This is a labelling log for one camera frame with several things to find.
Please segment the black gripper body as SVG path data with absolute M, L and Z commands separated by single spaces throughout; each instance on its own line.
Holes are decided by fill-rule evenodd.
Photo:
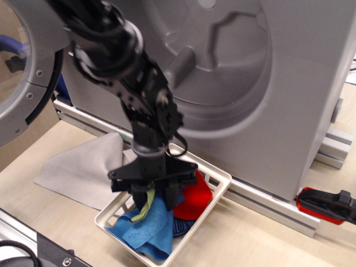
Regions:
M 197 183 L 198 165 L 175 155 L 164 153 L 158 157 L 138 156 L 133 162 L 111 170 L 113 192 L 143 192 L 149 189 L 181 190 L 184 185 Z

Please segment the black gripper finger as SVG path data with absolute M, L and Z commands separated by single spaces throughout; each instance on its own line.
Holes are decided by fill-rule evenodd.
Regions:
M 131 194 L 136 207 L 141 211 L 144 205 L 147 203 L 148 192 L 150 190 L 141 187 L 132 187 Z
M 177 181 L 168 182 L 164 185 L 163 196 L 167 210 L 173 210 L 177 205 L 180 187 L 180 183 Z

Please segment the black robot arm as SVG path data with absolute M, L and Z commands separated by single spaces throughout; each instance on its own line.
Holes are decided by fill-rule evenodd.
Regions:
M 128 118 L 136 159 L 108 173 L 114 192 L 127 191 L 139 209 L 155 189 L 173 210 L 197 165 L 169 150 L 183 124 L 167 79 L 144 49 L 138 28 L 107 1 L 50 1 L 69 32 L 73 63 L 87 80 L 118 97 Z

